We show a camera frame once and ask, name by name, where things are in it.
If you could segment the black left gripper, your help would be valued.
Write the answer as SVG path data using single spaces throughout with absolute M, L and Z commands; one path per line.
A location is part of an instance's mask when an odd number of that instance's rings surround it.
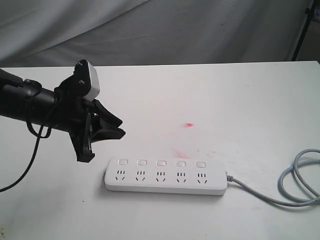
M 83 86 L 84 84 L 79 83 L 72 75 L 54 89 L 56 97 L 54 119 L 58 130 L 68 132 L 76 160 L 89 163 L 95 157 L 91 142 L 120 140 L 125 131 L 119 128 L 123 121 L 108 111 L 99 100 L 88 101 L 86 106 L 86 101 L 80 96 Z M 91 117 L 105 121 L 92 127 L 92 135 Z

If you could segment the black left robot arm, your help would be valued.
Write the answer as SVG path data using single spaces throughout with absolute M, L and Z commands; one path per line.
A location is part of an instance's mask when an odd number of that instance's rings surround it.
M 34 80 L 22 79 L 0 71 L 1 116 L 67 132 L 77 161 L 88 163 L 94 158 L 91 144 L 104 140 L 119 140 L 126 133 L 121 119 L 110 113 L 97 99 L 85 95 L 93 85 L 87 68 L 75 68 L 73 75 L 54 90 L 48 90 Z

